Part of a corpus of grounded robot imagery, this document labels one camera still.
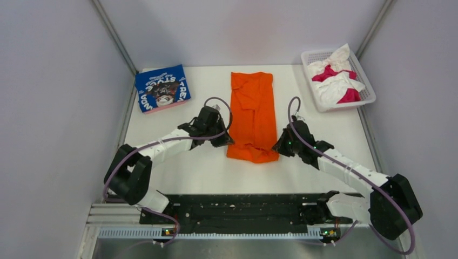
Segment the orange t-shirt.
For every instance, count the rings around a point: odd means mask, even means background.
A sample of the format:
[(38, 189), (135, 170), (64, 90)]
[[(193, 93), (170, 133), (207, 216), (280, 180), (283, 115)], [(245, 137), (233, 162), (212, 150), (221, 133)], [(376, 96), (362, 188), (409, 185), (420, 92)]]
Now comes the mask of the orange t-shirt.
[(277, 161), (277, 123), (273, 94), (273, 75), (265, 72), (231, 73), (233, 122), (229, 130), (235, 144), (227, 148), (231, 159), (252, 163)]

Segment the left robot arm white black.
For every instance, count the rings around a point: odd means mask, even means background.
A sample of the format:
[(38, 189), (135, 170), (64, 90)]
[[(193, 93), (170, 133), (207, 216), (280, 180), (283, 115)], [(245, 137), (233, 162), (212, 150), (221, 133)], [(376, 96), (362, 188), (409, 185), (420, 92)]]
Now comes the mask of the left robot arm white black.
[(160, 223), (169, 222), (173, 208), (169, 199), (152, 187), (155, 166), (182, 152), (209, 141), (213, 147), (235, 143), (229, 135), (220, 112), (210, 106), (201, 108), (199, 115), (183, 123), (170, 134), (144, 146), (120, 146), (104, 178), (104, 188), (112, 190), (131, 206), (152, 210)]

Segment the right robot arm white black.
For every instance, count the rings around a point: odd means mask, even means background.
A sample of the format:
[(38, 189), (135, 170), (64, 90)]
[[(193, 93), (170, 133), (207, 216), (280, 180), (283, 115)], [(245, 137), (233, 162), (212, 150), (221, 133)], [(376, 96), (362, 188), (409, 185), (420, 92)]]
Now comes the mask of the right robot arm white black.
[(330, 143), (316, 141), (307, 124), (292, 117), (273, 150), (301, 161), (353, 188), (358, 196), (329, 191), (318, 201), (316, 214), (323, 222), (346, 217), (371, 225), (388, 240), (408, 230), (423, 217), (423, 211), (406, 177), (388, 176), (370, 170), (342, 155)]

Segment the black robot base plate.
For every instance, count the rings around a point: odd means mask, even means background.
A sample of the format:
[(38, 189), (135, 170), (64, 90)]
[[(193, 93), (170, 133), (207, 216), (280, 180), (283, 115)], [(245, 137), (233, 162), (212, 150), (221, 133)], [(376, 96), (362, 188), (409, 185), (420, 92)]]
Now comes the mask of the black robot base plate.
[(331, 194), (168, 194), (162, 216), (142, 209), (136, 221), (178, 221), (181, 234), (305, 234), (316, 224), (351, 223), (327, 212)]

